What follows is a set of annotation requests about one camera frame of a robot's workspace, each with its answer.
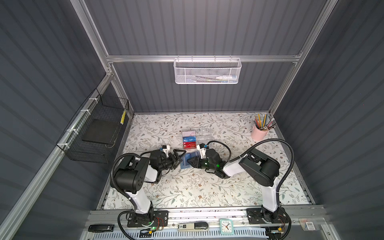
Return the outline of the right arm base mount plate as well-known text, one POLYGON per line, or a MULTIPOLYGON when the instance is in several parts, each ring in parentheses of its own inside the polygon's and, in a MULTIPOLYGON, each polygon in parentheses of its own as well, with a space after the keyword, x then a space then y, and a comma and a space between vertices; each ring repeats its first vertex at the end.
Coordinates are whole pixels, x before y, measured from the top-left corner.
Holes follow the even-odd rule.
POLYGON ((247 218, 251 225, 256 224, 288 224, 290 217, 286 213, 285 209, 278 207, 276 211, 271 212, 265 209, 263 206, 260 208, 248 208, 246 209, 247 218))

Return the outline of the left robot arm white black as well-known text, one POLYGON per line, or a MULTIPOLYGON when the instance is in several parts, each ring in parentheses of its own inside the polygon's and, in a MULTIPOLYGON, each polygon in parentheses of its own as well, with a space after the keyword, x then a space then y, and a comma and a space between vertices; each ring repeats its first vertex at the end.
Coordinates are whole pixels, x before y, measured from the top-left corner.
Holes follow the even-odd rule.
POLYGON ((153 204, 142 191, 143 184, 157 184, 163 171, 176 169, 186 153, 185 150, 169 151, 161 148, 141 155, 122 154, 113 163, 110 172, 111 187, 133 204, 136 214, 147 215, 153 210, 153 204))

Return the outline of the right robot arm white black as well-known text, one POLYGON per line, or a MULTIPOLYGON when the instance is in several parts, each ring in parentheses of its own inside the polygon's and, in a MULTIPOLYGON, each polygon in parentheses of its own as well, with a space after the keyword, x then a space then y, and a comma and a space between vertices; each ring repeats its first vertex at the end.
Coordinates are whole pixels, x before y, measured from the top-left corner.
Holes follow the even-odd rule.
POLYGON ((261 185, 264 214, 275 214, 280 201, 278 200, 278 184, 280 164, 263 152, 252 149, 233 162, 225 162, 214 149, 204 151, 205 154, 187 159, 193 168, 203 169, 221 179, 246 172, 261 185))

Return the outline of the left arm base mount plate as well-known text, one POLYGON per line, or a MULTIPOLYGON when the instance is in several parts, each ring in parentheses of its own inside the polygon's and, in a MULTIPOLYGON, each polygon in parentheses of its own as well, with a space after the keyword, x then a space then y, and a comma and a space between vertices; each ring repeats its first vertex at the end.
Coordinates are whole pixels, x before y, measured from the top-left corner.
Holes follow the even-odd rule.
POLYGON ((168 219, 169 211, 149 211, 147 214, 129 213, 127 227, 166 227, 168 219))

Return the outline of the clear acrylic organizer box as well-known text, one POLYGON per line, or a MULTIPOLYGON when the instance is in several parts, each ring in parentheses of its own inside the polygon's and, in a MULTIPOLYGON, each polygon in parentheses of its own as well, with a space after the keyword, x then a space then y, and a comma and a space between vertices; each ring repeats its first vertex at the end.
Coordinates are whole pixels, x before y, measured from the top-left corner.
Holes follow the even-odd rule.
POLYGON ((213 140, 213 134, 211 131, 211 128, 208 127, 200 127, 200 128, 195 128, 195 129, 183 129, 182 131, 195 131, 196 132, 196 146, 201 144, 201 143, 207 143, 211 140, 213 140))

